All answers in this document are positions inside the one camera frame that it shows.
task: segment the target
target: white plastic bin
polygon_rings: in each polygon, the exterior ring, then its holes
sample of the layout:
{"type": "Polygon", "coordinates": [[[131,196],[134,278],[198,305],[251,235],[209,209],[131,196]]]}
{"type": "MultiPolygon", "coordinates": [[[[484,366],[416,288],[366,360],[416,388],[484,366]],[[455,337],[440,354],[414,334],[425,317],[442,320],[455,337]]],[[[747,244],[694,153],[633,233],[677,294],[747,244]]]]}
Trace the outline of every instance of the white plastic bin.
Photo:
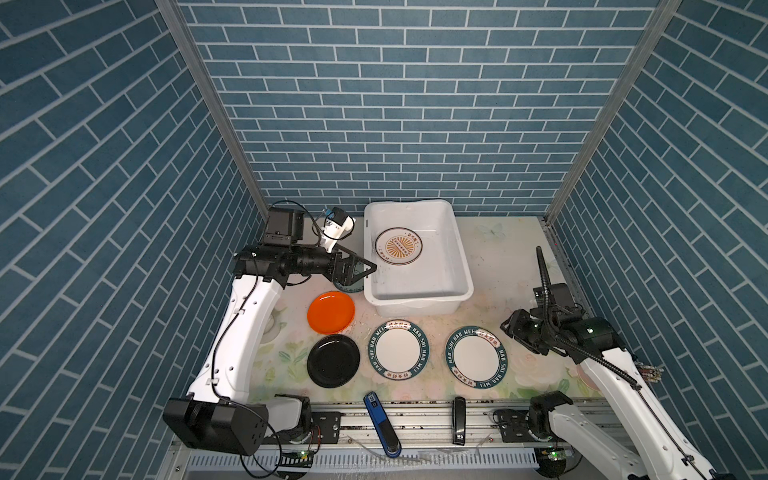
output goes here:
{"type": "Polygon", "coordinates": [[[378,269],[363,283],[366,300],[380,316],[454,313],[475,291],[451,204],[445,200],[375,202],[365,211],[363,254],[378,269]],[[381,232],[407,228],[422,239],[419,257],[391,265],[376,253],[381,232]]]}

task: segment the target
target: floral tabletop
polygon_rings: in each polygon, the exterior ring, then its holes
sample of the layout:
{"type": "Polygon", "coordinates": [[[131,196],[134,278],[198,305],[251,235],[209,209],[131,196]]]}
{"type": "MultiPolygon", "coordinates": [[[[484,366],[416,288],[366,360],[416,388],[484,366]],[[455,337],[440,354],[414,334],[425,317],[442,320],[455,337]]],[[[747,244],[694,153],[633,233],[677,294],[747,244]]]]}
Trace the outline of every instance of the floral tabletop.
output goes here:
{"type": "MultiPolygon", "coordinates": [[[[344,386],[324,389],[315,385],[306,371],[306,356],[323,336],[306,321],[310,303],[335,288],[325,278],[314,276],[299,286],[287,288],[273,311],[280,328],[277,337],[263,344],[253,364],[250,400],[278,393],[309,396],[313,402],[359,402],[372,390],[381,400],[446,400],[456,395],[466,399],[527,399],[540,392],[560,390],[571,397],[601,397],[594,383],[569,358],[550,353],[534,355],[507,337],[499,324],[513,310],[535,307],[533,289],[540,285],[536,246],[544,250],[552,283],[563,281],[538,219],[534,217],[459,217],[456,219],[469,263],[475,293],[456,313],[409,317],[429,341],[426,367],[411,379],[387,379],[371,366],[366,344],[374,330],[388,319],[376,314],[363,293],[352,293],[355,319],[341,333],[360,349],[357,374],[344,386]],[[473,389],[459,382],[445,361],[445,344],[462,326],[480,326],[495,334],[508,355],[504,379],[489,389],[473,389]]],[[[362,252],[362,232],[345,241],[362,252]]]]}

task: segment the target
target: black plate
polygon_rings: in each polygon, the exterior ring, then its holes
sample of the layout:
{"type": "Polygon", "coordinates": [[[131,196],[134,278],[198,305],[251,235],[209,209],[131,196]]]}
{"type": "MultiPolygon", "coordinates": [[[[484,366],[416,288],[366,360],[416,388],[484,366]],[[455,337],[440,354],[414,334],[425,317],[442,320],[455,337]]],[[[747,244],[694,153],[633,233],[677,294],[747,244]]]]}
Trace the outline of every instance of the black plate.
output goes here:
{"type": "Polygon", "coordinates": [[[347,383],[360,366],[360,350],[344,335],[323,337],[306,358],[306,371],[317,385],[335,389],[347,383]]]}

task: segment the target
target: white plate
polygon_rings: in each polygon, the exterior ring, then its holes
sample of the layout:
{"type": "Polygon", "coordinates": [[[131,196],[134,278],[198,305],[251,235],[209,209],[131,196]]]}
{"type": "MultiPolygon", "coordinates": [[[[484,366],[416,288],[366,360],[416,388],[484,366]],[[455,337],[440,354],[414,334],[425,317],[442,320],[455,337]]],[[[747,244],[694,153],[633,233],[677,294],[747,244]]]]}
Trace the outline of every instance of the white plate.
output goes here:
{"type": "Polygon", "coordinates": [[[407,228],[384,230],[374,243],[376,253],[392,265],[406,265],[419,258],[424,248],[422,238],[407,228]]]}
{"type": "Polygon", "coordinates": [[[498,385],[507,372],[502,342],[479,326],[462,327],[448,338],[445,361],[457,379],[476,389],[498,385]]]}
{"type": "Polygon", "coordinates": [[[422,371],[429,358],[424,332],[405,320],[379,326],[368,341],[368,359],[374,370],[392,380],[405,380],[422,371]]]}

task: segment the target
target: blue brick wall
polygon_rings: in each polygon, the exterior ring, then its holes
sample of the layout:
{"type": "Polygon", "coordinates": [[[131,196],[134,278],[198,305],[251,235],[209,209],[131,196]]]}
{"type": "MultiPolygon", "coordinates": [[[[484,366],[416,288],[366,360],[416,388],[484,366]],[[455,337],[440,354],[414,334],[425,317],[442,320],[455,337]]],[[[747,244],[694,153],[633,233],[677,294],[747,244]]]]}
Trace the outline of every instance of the blue brick wall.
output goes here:
{"type": "Polygon", "coordinates": [[[152,0],[0,2],[0,478],[145,478],[257,213],[152,0]]]}
{"type": "Polygon", "coordinates": [[[541,215],[656,2],[181,4],[270,200],[541,215]]]}
{"type": "Polygon", "coordinates": [[[678,425],[768,478],[768,3],[728,4],[682,2],[556,228],[678,425]]]}

